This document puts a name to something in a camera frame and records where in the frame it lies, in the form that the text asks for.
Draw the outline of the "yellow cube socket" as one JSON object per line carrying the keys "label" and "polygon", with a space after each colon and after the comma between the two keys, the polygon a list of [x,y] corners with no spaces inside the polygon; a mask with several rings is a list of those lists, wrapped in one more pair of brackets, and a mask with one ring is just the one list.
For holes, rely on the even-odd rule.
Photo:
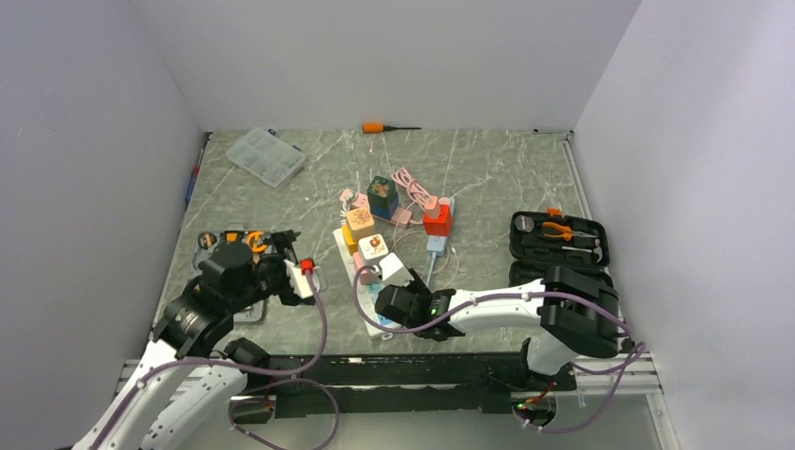
{"label": "yellow cube socket", "polygon": [[343,243],[350,256],[358,252],[358,242],[353,238],[353,235],[347,225],[341,226]]}

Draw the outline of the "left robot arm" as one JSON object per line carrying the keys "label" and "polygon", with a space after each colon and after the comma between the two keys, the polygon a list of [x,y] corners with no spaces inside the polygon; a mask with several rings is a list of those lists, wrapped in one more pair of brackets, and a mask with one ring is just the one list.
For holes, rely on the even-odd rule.
{"label": "left robot arm", "polygon": [[213,406],[296,374],[270,368],[269,354],[244,338],[218,359],[212,353],[246,308],[274,295],[288,306],[314,303],[314,263],[296,257],[298,235],[225,232],[209,245],[195,277],[163,309],[132,375],[76,448],[172,449]]}

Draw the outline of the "light blue power strip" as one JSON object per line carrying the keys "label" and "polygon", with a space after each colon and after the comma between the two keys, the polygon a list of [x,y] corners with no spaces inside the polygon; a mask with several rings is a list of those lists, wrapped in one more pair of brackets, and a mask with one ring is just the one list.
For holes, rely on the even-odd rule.
{"label": "light blue power strip", "polygon": [[446,250],[446,245],[450,233],[452,232],[453,217],[456,210],[456,200],[454,198],[441,198],[440,206],[442,208],[442,218],[444,219],[443,225],[446,227],[445,235],[429,235],[427,240],[426,249],[431,255],[441,257]]}

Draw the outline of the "red cube socket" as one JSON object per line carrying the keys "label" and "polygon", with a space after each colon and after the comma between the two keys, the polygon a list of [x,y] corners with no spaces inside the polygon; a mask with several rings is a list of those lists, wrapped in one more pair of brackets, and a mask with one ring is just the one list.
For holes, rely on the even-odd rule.
{"label": "red cube socket", "polygon": [[441,204],[438,216],[431,217],[429,214],[424,214],[422,220],[427,235],[442,237],[448,237],[451,234],[453,222],[450,205],[445,203]]}

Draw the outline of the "beige cube socket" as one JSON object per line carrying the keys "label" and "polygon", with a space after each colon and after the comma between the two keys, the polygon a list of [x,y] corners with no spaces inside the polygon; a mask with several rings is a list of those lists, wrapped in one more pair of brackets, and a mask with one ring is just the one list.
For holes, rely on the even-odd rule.
{"label": "beige cube socket", "polygon": [[347,211],[345,221],[350,236],[355,242],[376,234],[374,218],[366,208],[354,208]]}

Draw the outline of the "black tool case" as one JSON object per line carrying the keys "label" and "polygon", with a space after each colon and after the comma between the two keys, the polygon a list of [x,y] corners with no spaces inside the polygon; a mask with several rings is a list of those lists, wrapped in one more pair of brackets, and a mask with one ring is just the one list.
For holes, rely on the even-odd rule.
{"label": "black tool case", "polygon": [[508,275],[511,286],[541,278],[553,267],[614,285],[608,274],[608,234],[598,221],[567,216],[555,208],[516,211],[509,221],[509,250],[514,258]]}

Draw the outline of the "white power strip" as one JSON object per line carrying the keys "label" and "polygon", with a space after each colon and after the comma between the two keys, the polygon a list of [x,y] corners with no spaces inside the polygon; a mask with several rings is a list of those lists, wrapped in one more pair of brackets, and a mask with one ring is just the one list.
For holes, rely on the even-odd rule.
{"label": "white power strip", "polygon": [[359,254],[357,252],[350,253],[342,227],[335,229],[333,236],[348,279],[356,293],[357,304],[364,312],[364,314],[360,314],[360,318],[364,321],[368,335],[371,339],[388,340],[393,338],[395,335],[393,331],[398,329],[399,325],[378,315],[374,309],[378,292],[383,288],[383,284],[376,278],[372,283],[363,284],[364,280],[372,279],[370,274],[365,273],[362,274],[359,281],[353,281],[356,271],[361,266]]}

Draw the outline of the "grey tool tray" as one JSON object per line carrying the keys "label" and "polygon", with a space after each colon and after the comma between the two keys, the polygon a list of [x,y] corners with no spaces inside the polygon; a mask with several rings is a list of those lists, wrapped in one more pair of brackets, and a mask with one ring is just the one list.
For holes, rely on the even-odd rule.
{"label": "grey tool tray", "polygon": [[[199,232],[194,241],[192,256],[190,258],[191,275],[199,275],[199,263],[208,259],[223,243],[243,242],[253,252],[253,261],[257,263],[264,255],[275,252],[275,247],[267,244],[269,232],[260,229],[246,228],[242,223],[231,223],[226,230]],[[264,319],[265,303],[260,301],[234,315],[235,324],[258,323]]]}

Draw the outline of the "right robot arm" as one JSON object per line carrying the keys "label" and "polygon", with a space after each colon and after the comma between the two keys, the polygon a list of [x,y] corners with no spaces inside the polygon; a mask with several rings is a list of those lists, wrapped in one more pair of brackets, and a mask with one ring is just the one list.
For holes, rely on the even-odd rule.
{"label": "right robot arm", "polygon": [[602,278],[562,266],[532,281],[488,291],[433,292],[418,278],[386,285],[375,312],[420,338],[449,338],[496,328],[534,328],[522,347],[517,378],[538,389],[579,356],[609,359],[618,354],[623,323],[619,294]]}

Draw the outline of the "green cube socket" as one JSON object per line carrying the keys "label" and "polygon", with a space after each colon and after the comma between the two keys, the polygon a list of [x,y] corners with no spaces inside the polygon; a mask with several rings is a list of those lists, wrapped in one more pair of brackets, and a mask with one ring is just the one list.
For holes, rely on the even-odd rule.
{"label": "green cube socket", "polygon": [[392,214],[397,208],[398,189],[391,178],[375,175],[367,186],[366,195],[371,209]]}

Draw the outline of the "blue cube socket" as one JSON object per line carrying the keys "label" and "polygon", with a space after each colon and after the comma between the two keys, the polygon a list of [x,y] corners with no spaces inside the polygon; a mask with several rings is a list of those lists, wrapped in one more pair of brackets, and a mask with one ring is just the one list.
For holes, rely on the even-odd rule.
{"label": "blue cube socket", "polygon": [[393,219],[398,208],[398,204],[395,202],[389,206],[381,207],[379,205],[371,204],[369,206],[369,210],[372,216],[375,218],[380,218],[386,221],[390,221]]}

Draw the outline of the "clear plastic screw box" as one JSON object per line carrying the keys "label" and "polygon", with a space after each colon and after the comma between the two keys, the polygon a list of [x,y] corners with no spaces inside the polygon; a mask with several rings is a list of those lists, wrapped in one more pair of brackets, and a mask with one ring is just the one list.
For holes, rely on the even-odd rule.
{"label": "clear plastic screw box", "polygon": [[295,176],[306,161],[306,154],[300,148],[282,141],[273,129],[260,127],[237,139],[225,156],[272,188]]}

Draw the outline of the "white cube socket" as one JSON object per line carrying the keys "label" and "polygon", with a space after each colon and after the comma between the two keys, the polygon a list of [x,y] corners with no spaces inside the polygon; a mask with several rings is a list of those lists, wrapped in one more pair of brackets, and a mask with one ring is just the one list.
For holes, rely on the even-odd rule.
{"label": "white cube socket", "polygon": [[383,236],[379,233],[358,241],[358,254],[364,264],[375,264],[390,253]]}

